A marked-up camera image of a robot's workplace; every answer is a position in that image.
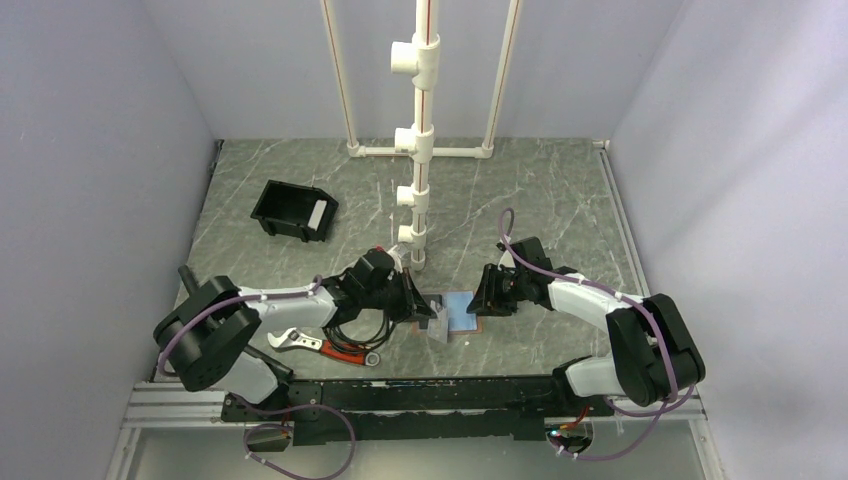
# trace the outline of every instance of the gray wall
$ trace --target gray wall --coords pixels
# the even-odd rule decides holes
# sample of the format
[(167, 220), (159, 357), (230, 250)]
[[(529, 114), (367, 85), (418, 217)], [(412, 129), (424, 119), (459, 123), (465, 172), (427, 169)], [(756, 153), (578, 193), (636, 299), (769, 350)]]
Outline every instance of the gray wall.
[(213, 138), (140, 1), (0, 19), (0, 478), (102, 478)]
[(848, 4), (693, 1), (612, 139), (730, 478), (848, 478)]
[[(498, 130), (609, 138), (682, 0), (527, 1)], [(317, 0), (145, 0), (220, 138), (343, 137)], [(412, 85), (389, 70), (413, 0), (336, 0), (360, 136), (412, 123)], [(441, 2), (437, 135), (482, 136), (508, 0)]]

